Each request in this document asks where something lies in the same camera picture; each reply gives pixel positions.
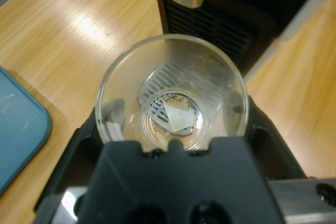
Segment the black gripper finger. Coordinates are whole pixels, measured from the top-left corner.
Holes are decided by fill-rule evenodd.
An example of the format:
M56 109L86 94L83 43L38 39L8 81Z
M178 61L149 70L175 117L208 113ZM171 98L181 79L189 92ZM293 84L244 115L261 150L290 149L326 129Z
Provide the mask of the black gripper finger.
M34 206L34 223L77 223L79 208L102 148L92 111L75 130L42 190Z
M263 174L270 180L307 178L272 120L251 97L248 100L249 117L244 138Z

